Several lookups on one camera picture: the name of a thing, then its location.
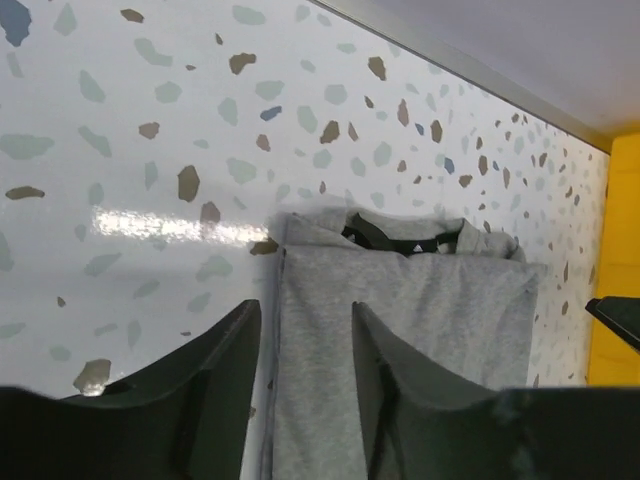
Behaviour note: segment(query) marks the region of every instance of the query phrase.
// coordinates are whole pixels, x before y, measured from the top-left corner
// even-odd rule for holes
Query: gray hoodie
[[[459,232],[457,243],[410,257],[367,250],[341,235],[356,213],[394,240]],[[331,211],[292,215],[285,251],[273,464],[265,458],[264,465],[273,478],[367,478],[353,302],[368,304],[394,335],[471,382],[489,389],[525,385],[545,267],[525,263],[509,235],[481,232],[463,219]]]

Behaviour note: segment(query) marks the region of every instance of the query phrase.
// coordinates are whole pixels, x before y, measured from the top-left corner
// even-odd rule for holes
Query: terrazzo wall
[[[605,154],[299,0],[2,0],[0,25],[3,384],[121,378],[245,298],[267,337],[278,213],[345,202],[516,236],[552,268],[529,382],[584,383]]]

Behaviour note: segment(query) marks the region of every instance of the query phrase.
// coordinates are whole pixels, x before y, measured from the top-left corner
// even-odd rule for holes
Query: green speck
[[[378,208],[384,207],[384,195],[382,195],[380,192],[372,193],[371,200],[373,200],[373,204],[376,207]]]
[[[373,163],[377,167],[387,165],[391,161],[391,145],[381,142],[373,152]]]
[[[306,199],[313,197],[313,193],[311,193],[311,190],[309,190],[308,188],[299,188],[298,195]]]
[[[111,267],[114,263],[120,260],[122,257],[121,253],[108,253],[106,255],[98,255],[97,257],[93,257],[89,263],[84,267],[85,275],[89,275],[91,277],[97,277],[98,275],[104,273],[109,267]]]
[[[238,125],[238,106],[233,98],[225,98],[218,105],[218,113],[222,119],[234,127]]]
[[[211,255],[198,269],[196,280],[205,282],[213,276],[228,277],[231,272],[233,272],[233,266],[226,258],[221,255]]]
[[[144,187],[149,190],[151,186],[158,180],[158,167],[156,162],[147,162],[144,164]]]
[[[31,160],[44,155],[54,145],[47,137],[35,137],[26,134],[5,134],[0,137],[0,151],[14,160]]]
[[[142,298],[147,295],[151,295],[160,286],[158,280],[149,280],[147,283],[140,285],[135,292],[133,292],[133,298]]]
[[[280,202],[286,198],[291,192],[291,187],[287,184],[280,185],[276,191],[276,202]]]
[[[136,50],[142,58],[144,58],[151,65],[159,67],[170,67],[173,65],[173,57],[171,55],[163,55],[156,51],[151,40],[148,38],[136,38],[133,42]]]
[[[318,119],[311,110],[311,107],[304,105],[302,107],[298,107],[298,123],[302,128],[304,128],[309,133],[315,133],[318,128]]]
[[[102,185],[99,183],[94,183],[89,187],[89,192],[87,194],[89,199],[89,205],[100,205],[102,200],[104,200],[104,190],[102,189]]]
[[[351,159],[351,171],[358,177],[364,177],[367,172],[367,167],[358,157],[353,157]]]
[[[7,65],[9,65],[9,71],[15,78],[24,78],[24,73],[18,63],[18,57],[15,52],[7,53]]]
[[[235,18],[238,23],[242,23],[243,25],[264,25],[267,21],[262,12],[254,10],[253,8],[234,5],[232,12],[233,18]]]
[[[356,46],[353,43],[339,43],[336,48],[344,53],[356,52]]]
[[[316,66],[313,63],[311,63],[309,60],[301,60],[300,61],[300,66],[304,70],[306,70],[307,72],[310,72],[310,73],[315,73],[315,71],[316,71]]]
[[[85,142],[95,148],[100,155],[111,158],[111,146],[109,145],[109,139],[107,137],[93,133],[87,126],[80,127],[78,133]]]
[[[263,100],[274,100],[282,93],[284,82],[280,80],[265,80],[256,85],[256,93]]]
[[[53,29],[60,35],[66,37],[70,35],[78,26],[76,16],[73,14],[73,9],[68,3],[62,7],[58,19],[53,24]]]
[[[255,165],[238,160],[237,158],[229,158],[227,160],[227,168],[229,174],[233,177],[237,184],[242,185],[256,178],[257,169]]]
[[[86,70],[80,70],[78,83],[80,83],[80,93],[82,93],[84,98],[96,103],[104,102],[107,96],[89,72]]]
[[[347,100],[347,89],[344,85],[327,85],[324,99],[332,105],[342,105]]]
[[[5,340],[7,338],[15,337],[24,330],[24,327],[26,326],[26,323],[7,323],[5,325],[0,325],[0,339]]]
[[[320,150],[313,156],[313,166],[316,168],[327,168],[331,160],[331,154],[327,149]]]

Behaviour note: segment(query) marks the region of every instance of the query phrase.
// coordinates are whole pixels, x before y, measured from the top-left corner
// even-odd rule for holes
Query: metal edge
[[[425,31],[416,32],[392,12],[371,1],[308,0],[335,15],[384,38],[423,60],[463,78],[495,97],[538,117],[542,121],[583,142],[611,154],[613,139],[585,125],[577,118],[542,100],[526,88],[509,80],[484,63],[438,40]]]

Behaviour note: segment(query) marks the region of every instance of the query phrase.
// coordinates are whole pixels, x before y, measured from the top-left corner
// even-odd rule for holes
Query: brown speck
[[[409,110],[407,109],[407,101],[404,98],[398,105],[398,121],[403,127],[409,125]]]
[[[511,172],[508,168],[502,170],[502,180],[504,181],[505,190],[509,188],[509,181],[511,180]]]
[[[120,10],[120,15],[129,20],[130,22],[142,23],[144,22],[144,16],[140,12],[136,12],[130,8]]]
[[[269,144],[269,137],[267,137],[264,133],[258,135],[256,139],[256,145],[260,150],[264,150],[265,152],[271,151],[271,145]]]
[[[200,210],[200,238],[209,238],[220,221],[220,210],[213,202],[202,205]]]
[[[438,120],[434,120],[431,124],[431,140],[436,143],[440,143],[442,140],[442,125]]]
[[[144,138],[152,140],[156,138],[156,135],[160,131],[160,124],[158,122],[145,123],[138,127],[138,133]]]
[[[480,175],[485,176],[489,171],[489,163],[487,162],[487,157],[484,155],[480,155],[478,159],[478,170],[480,170]]]
[[[267,237],[264,242],[256,242],[249,253],[251,255],[269,255],[271,253],[276,253],[278,251],[278,242],[276,242],[273,238]]]
[[[354,127],[351,122],[349,122],[349,138],[354,142],[358,140],[358,132],[356,132],[356,127]]]
[[[9,190],[5,193],[5,196],[9,200],[22,200],[23,198],[42,198],[44,197],[44,192],[38,188],[24,186],[24,187],[16,187]]]
[[[185,202],[193,202],[200,188],[200,177],[196,167],[187,165],[178,174],[178,198]]]
[[[253,53],[239,53],[229,59],[229,68],[235,75],[240,75],[244,67],[256,63],[257,58]]]
[[[458,183],[460,183],[460,186],[462,188],[467,188],[471,183],[471,180],[473,180],[473,177],[471,175],[461,175],[458,179]]]
[[[387,70],[384,61],[380,57],[369,58],[369,70],[383,82],[387,79]]]
[[[331,143],[340,136],[340,125],[335,120],[330,120],[324,127],[324,132],[320,137],[320,143]]]

